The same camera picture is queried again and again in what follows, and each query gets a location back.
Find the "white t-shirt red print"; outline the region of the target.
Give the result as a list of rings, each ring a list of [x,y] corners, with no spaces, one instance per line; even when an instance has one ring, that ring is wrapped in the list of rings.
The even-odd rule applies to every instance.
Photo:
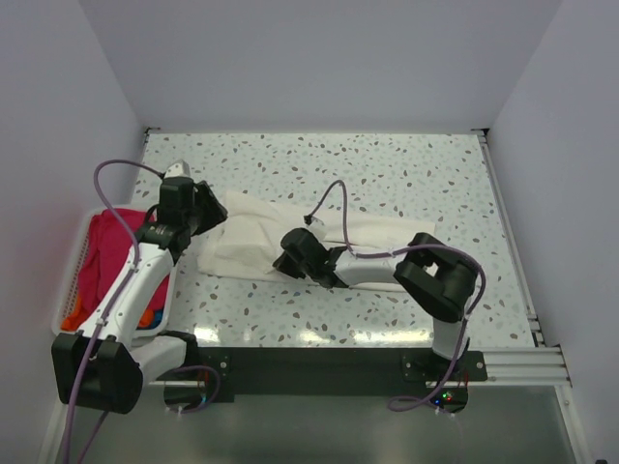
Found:
[[[232,190],[225,194],[223,205],[227,220],[202,241],[198,270],[211,276],[294,283],[294,278],[277,272],[273,262],[282,253],[282,237],[305,225],[304,215],[310,207],[267,202]],[[347,229],[354,248],[378,252],[404,247],[419,232],[433,234],[436,225],[349,211]]]

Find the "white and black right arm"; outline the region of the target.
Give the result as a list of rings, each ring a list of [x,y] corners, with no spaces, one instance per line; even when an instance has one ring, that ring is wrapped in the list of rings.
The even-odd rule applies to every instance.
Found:
[[[465,368],[468,322],[486,291],[486,274],[468,254],[428,233],[416,234],[404,248],[360,251],[326,248],[313,233],[296,228],[284,235],[280,246],[273,268],[295,279],[308,278],[327,289],[399,285],[432,318],[433,373],[451,380]]]

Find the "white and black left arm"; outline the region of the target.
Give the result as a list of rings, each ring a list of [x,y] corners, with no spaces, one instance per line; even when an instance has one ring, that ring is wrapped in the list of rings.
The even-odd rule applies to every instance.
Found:
[[[133,348],[138,322],[156,290],[199,236],[225,222],[227,211],[206,182],[162,180],[156,216],[133,232],[119,275],[102,302],[73,333],[51,346],[58,395],[76,406],[127,414],[150,382],[171,372],[190,379],[203,369],[194,335],[162,331]]]

